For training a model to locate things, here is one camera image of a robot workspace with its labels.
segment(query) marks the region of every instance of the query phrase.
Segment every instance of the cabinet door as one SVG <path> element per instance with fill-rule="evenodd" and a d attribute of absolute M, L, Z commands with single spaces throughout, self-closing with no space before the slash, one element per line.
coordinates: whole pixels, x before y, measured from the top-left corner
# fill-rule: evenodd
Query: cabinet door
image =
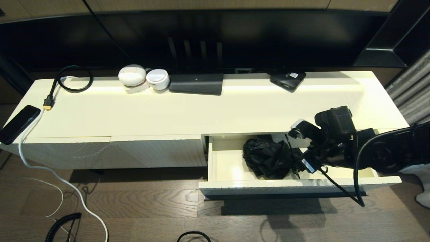
<path fill-rule="evenodd" d="M 143 168 L 207 166 L 203 140 L 139 140 L 112 142 Z"/>
<path fill-rule="evenodd" d="M 19 155 L 18 144 L 1 148 Z M 29 143 L 23 144 L 27 160 L 55 169 L 142 168 L 132 156 L 110 142 Z"/>

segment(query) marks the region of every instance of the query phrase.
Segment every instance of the open drawer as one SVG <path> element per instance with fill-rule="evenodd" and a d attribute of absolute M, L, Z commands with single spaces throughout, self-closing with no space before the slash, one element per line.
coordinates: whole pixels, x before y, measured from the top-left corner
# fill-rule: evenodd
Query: open drawer
<path fill-rule="evenodd" d="M 208 181 L 199 182 L 199 188 L 207 198 L 227 199 L 229 195 L 237 197 L 236 195 L 266 194 L 325 196 L 326 194 L 342 193 L 319 171 L 314 174 L 307 171 L 300 172 L 300 179 L 294 174 L 288 175 L 283 180 L 256 177 L 242 158 L 243 144 L 248 139 L 255 137 L 240 134 L 209 137 Z M 307 146 L 302 141 L 291 140 L 291 142 L 292 147 L 306 150 Z M 352 169 L 329 167 L 327 174 L 347 191 L 354 192 Z M 379 177 L 377 172 L 371 168 L 359 171 L 359 183 L 362 191 L 400 182 L 402 182 L 400 177 Z"/>

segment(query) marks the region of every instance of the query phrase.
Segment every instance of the black smartphone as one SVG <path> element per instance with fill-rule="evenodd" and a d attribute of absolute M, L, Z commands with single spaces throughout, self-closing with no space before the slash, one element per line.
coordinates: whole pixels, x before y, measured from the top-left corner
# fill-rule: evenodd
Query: black smartphone
<path fill-rule="evenodd" d="M 13 119 L 0 130 L 0 142 L 9 145 L 39 116 L 40 109 L 25 106 Z"/>

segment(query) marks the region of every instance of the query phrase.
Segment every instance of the white wire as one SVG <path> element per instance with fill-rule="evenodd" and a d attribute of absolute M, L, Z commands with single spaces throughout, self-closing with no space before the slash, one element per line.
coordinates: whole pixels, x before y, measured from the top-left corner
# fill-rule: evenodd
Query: white wire
<path fill-rule="evenodd" d="M 66 231 L 66 233 L 67 233 L 67 235 L 69 235 L 69 231 L 67 231 L 62 225 L 60 225 L 60 227 L 64 230 L 64 231 Z"/>
<path fill-rule="evenodd" d="M 77 187 L 75 187 L 73 184 L 71 184 L 70 182 L 68 182 L 68 181 L 66 181 L 66 180 L 64 180 L 63 178 L 61 178 L 61 177 L 59 177 L 58 175 L 57 175 L 57 173 L 53 170 L 53 169 L 51 169 L 51 168 L 49 168 L 49 167 L 44 167 L 44 166 L 32 166 L 32 165 L 30 165 L 30 164 L 28 164 L 27 163 L 27 161 L 25 160 L 25 157 L 24 157 L 24 154 L 23 154 L 23 152 L 22 152 L 22 143 L 23 143 L 23 141 L 24 141 L 24 139 L 27 137 L 27 135 L 30 133 L 30 131 L 31 131 L 31 129 L 32 129 L 32 127 L 34 127 L 38 122 L 39 122 L 39 120 L 42 118 L 42 116 L 43 116 L 43 113 L 45 112 L 45 110 L 44 109 L 42 109 L 42 111 L 41 111 L 41 113 L 40 113 L 40 115 L 33 121 L 33 123 L 32 124 L 30 124 L 25 130 L 24 130 L 24 132 L 23 132 L 23 135 L 21 136 L 21 138 L 20 138 L 20 140 L 19 140 L 19 144 L 18 144 L 18 150 L 19 150 L 19 155 L 21 156 L 21 159 L 22 159 L 22 162 L 24 163 L 24 165 L 26 165 L 28 168 L 32 168 L 32 169 L 41 169 L 41 170 L 47 170 L 47 171 L 50 171 L 50 172 L 52 172 L 52 174 L 54 174 L 60 181 L 62 181 L 62 182 L 64 182 L 64 183 L 66 183 L 67 185 L 69 185 L 69 186 L 71 186 L 73 189 L 75 189 L 77 192 L 78 192 L 78 194 L 79 194 L 79 196 L 80 196 L 80 198 L 81 198 L 81 201 L 82 201 L 82 206 L 83 206 L 83 208 L 89 213 L 89 214 L 91 214 L 92 216 L 94 216 L 95 218 L 97 218 L 102 224 L 103 224 L 103 227 L 104 227 L 104 230 L 106 231 L 106 240 L 105 240 L 105 242 L 108 242 L 108 236 L 109 236 L 109 234 L 108 234 L 108 228 L 106 227 L 106 224 L 104 223 L 104 221 L 97 215 L 97 214 L 95 214 L 95 213 L 93 213 L 93 212 L 91 212 L 87 207 L 86 207 L 86 204 L 85 204 L 85 200 L 83 199 L 83 196 L 82 196 L 82 193 L 81 193 L 81 191 L 77 188 Z"/>
<path fill-rule="evenodd" d="M 7 173 L 7 172 L 5 172 L 5 171 L 0 171 L 0 173 L 3 173 L 3 174 L 8 175 L 8 176 L 12 176 L 12 177 L 20 177 L 20 176 L 16 176 L 16 175 L 8 174 L 8 173 Z M 54 215 L 54 214 L 58 211 L 58 209 L 60 209 L 61 205 L 63 205 L 63 201 L 64 201 L 64 194 L 63 194 L 63 191 L 62 191 L 59 187 L 57 187 L 56 185 L 51 184 L 51 183 L 46 182 L 46 181 L 42 181 L 42 180 L 36 179 L 36 178 L 29 178 L 29 177 L 20 177 L 20 178 L 22 178 L 22 179 L 35 180 L 35 181 L 43 182 L 43 183 L 45 183 L 45 184 L 48 184 L 48 185 L 51 185 L 51 186 L 55 187 L 56 189 L 58 189 L 58 190 L 61 192 L 61 203 L 60 203 L 60 205 L 58 206 L 58 208 L 57 208 L 57 209 L 56 209 L 56 210 L 55 210 L 51 215 L 48 215 L 48 216 L 45 216 L 45 217 L 50 217 L 50 216 Z"/>

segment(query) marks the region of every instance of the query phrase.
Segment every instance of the black bag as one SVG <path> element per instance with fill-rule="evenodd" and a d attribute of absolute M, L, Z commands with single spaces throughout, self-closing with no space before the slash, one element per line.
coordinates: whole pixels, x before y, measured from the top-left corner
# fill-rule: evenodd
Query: black bag
<path fill-rule="evenodd" d="M 304 168 L 298 167 L 300 162 L 295 162 L 301 160 L 301 157 L 302 152 L 299 148 L 291 151 L 284 141 L 275 143 L 263 139 L 250 139 L 243 145 L 246 165 L 258 177 L 265 175 L 270 179 L 283 179 L 290 170 L 298 174 L 299 170 L 304 171 Z"/>

